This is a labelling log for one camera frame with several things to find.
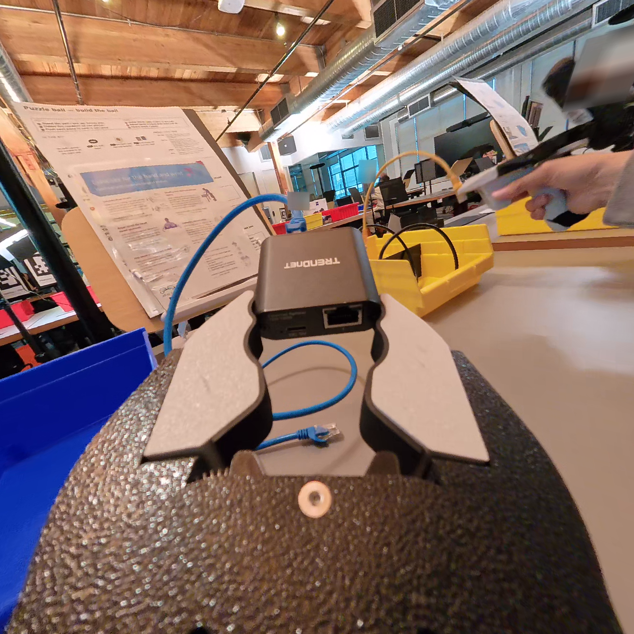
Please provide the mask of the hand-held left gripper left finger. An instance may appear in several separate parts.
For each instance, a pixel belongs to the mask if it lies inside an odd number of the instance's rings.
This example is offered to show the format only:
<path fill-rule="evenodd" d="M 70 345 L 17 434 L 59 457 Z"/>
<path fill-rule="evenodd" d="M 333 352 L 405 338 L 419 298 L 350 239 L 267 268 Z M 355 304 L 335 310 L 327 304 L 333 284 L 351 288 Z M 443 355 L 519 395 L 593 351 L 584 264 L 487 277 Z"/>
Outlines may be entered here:
<path fill-rule="evenodd" d="M 229 464 L 273 426 L 263 345 L 247 290 L 215 313 L 182 348 L 143 452 L 144 462 L 194 457 Z"/>

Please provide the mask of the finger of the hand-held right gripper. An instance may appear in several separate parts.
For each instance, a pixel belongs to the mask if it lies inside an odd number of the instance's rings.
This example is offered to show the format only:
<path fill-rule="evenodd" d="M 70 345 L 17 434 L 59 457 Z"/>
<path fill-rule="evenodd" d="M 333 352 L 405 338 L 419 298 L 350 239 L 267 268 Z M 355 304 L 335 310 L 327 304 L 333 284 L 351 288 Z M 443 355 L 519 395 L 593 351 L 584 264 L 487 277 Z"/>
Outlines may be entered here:
<path fill-rule="evenodd" d="M 459 203 L 466 201 L 471 193 L 480 196 L 482 203 L 487 207 L 508 207 L 512 199 L 496 199 L 495 192 L 509 186 L 512 182 L 523 178 L 534 170 L 533 165 L 523 165 L 520 167 L 508 167 L 506 165 L 495 165 L 482 171 L 471 178 L 468 178 L 462 186 L 456 190 L 456 198 Z"/>

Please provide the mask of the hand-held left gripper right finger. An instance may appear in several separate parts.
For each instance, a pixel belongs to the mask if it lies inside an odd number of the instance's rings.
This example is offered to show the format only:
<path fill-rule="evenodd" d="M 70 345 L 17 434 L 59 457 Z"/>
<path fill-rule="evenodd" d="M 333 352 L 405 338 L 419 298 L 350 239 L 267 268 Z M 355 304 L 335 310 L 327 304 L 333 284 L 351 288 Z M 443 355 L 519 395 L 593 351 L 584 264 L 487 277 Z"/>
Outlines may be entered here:
<path fill-rule="evenodd" d="M 433 458 L 486 465 L 489 452 L 447 343 L 389 294 L 381 295 L 360 434 L 400 465 Z"/>

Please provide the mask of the black network adapter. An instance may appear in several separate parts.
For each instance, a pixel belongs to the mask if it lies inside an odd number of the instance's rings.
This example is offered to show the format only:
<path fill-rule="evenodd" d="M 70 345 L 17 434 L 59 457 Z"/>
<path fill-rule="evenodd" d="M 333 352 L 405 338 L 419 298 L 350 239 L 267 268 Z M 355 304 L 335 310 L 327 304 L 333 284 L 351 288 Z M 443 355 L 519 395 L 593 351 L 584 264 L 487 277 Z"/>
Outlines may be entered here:
<path fill-rule="evenodd" d="M 361 233 L 339 227 L 266 238 L 253 310 L 270 340 L 374 329 L 382 303 Z"/>

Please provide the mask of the person's right forearm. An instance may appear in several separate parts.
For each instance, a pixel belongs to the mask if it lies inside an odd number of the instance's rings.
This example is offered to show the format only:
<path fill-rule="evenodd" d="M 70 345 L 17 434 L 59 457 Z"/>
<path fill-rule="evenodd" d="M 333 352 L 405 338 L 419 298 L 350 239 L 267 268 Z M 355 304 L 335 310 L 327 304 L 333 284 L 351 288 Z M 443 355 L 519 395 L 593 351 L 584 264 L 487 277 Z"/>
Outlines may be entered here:
<path fill-rule="evenodd" d="M 609 226 L 633 229 L 633 151 L 614 156 L 612 188 L 604 212 Z"/>

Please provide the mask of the light grey desk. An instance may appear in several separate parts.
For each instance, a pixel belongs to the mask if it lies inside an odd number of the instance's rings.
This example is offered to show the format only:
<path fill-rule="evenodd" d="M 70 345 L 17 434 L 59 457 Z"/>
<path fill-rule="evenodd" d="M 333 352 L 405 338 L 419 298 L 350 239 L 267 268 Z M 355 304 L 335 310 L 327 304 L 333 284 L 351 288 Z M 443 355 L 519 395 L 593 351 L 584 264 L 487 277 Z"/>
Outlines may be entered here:
<path fill-rule="evenodd" d="M 595 546 L 622 629 L 633 632 L 633 248 L 498 252 L 479 285 L 425 318 L 518 414 L 551 457 Z M 358 430 L 371 331 L 327 336 L 355 357 L 348 397 L 270 437 L 334 423 L 326 449 L 260 453 L 269 474 L 361 475 Z M 319 403 L 349 377 L 343 355 L 309 346 L 265 370 L 273 411 Z"/>

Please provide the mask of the person's right hand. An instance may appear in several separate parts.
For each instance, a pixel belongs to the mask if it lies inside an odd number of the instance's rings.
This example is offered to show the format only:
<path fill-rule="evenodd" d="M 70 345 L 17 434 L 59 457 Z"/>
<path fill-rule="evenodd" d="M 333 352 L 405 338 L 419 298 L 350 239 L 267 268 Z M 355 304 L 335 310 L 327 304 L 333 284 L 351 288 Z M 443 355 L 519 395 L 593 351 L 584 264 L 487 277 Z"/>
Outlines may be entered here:
<path fill-rule="evenodd" d="M 617 199 L 615 192 L 633 183 L 633 175 L 624 176 L 632 167 L 633 151 L 562 157 L 539 165 L 492 196 L 511 202 L 529 197 L 525 205 L 528 213 L 534 220 L 543 220 L 551 196 L 539 192 L 550 188 L 564 192 L 567 210 L 584 216 L 609 208 L 611 200 Z"/>

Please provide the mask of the large black screen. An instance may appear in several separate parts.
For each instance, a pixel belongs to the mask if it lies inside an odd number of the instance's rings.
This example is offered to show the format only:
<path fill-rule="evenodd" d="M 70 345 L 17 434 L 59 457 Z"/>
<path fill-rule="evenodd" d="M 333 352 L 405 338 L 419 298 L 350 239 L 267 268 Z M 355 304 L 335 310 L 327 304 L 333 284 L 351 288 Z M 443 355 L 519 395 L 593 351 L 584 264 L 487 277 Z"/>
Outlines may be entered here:
<path fill-rule="evenodd" d="M 502 156 L 490 122 L 491 117 L 485 116 L 478 121 L 467 120 L 461 125 L 453 126 L 434 137 L 434 153 L 449 165 L 464 158 L 480 158 L 491 150 L 495 150 L 498 157 Z"/>

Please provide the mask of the laminated instruction sheet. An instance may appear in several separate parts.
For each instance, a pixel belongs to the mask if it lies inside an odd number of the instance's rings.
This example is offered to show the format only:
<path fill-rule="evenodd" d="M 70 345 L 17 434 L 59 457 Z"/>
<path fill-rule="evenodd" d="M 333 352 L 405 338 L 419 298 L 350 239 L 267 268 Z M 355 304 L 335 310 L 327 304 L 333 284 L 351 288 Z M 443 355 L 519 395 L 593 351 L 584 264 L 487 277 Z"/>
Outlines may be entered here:
<path fill-rule="evenodd" d="M 249 191 L 179 107 L 13 102 L 148 317 L 162 317 L 194 252 Z"/>
<path fill-rule="evenodd" d="M 538 145 L 535 132 L 527 120 L 487 82 L 454 77 L 451 84 L 491 115 L 513 156 L 526 154 Z"/>

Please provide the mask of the white plastic board base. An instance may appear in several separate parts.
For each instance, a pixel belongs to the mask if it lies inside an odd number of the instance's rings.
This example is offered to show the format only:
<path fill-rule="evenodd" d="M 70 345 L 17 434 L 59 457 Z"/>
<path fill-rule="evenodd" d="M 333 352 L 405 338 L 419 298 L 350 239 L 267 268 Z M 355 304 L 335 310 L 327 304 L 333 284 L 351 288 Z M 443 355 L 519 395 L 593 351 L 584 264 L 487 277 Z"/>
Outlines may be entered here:
<path fill-rule="evenodd" d="M 197 298 L 195 301 L 189 303 L 186 308 L 191 314 L 202 314 L 220 308 L 229 304 L 242 293 L 255 290 L 257 281 L 258 276 L 252 276 L 242 282 L 227 288 L 218 289 L 203 297 Z"/>

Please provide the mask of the papers in plastic sleeve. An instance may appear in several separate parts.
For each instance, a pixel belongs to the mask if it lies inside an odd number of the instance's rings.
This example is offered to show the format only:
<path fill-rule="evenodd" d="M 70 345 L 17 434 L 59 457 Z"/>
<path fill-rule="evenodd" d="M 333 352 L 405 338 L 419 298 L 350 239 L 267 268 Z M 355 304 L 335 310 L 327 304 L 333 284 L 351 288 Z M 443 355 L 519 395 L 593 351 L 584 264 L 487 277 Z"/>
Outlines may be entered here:
<path fill-rule="evenodd" d="M 165 311 L 162 309 L 153 316 L 147 313 L 145 306 L 136 295 L 136 289 L 129 284 L 131 279 L 119 269 L 98 233 L 86 219 L 83 210 L 69 211 L 62 220 L 61 229 L 109 321 L 125 332 L 140 328 L 148 332 L 158 332 L 163 327 Z M 181 294 L 173 318 L 175 323 L 201 315 L 191 314 L 186 308 L 195 300 L 184 302 L 184 294 Z"/>

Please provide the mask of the blue plastic bin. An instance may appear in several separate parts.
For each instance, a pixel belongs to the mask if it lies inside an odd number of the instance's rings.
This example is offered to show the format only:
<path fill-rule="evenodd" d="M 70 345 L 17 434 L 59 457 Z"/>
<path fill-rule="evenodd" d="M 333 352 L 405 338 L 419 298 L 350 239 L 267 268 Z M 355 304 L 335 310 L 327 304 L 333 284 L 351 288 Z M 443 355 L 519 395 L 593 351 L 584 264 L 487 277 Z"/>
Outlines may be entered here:
<path fill-rule="evenodd" d="M 156 367 L 137 329 L 1 380 L 2 630 L 70 471 Z"/>

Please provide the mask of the black stand pole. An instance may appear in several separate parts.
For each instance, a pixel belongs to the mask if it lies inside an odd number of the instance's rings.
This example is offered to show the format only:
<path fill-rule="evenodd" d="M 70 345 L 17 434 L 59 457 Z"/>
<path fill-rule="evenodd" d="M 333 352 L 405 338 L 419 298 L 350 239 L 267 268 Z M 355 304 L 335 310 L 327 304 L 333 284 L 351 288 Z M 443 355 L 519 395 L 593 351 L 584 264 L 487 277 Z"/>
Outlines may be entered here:
<path fill-rule="evenodd" d="M 114 337 L 110 322 L 99 309 L 67 251 L 53 231 L 36 198 L 1 142 L 1 192 L 44 258 L 93 343 Z"/>

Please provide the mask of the silver ventilation duct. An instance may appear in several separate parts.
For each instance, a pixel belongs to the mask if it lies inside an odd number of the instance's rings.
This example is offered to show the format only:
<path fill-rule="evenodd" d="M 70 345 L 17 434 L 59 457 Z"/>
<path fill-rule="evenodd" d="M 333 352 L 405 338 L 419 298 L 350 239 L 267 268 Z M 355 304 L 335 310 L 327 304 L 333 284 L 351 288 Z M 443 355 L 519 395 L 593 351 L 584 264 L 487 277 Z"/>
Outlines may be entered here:
<path fill-rule="evenodd" d="M 354 134 L 594 3 L 499 1 L 327 119 L 326 130 Z"/>

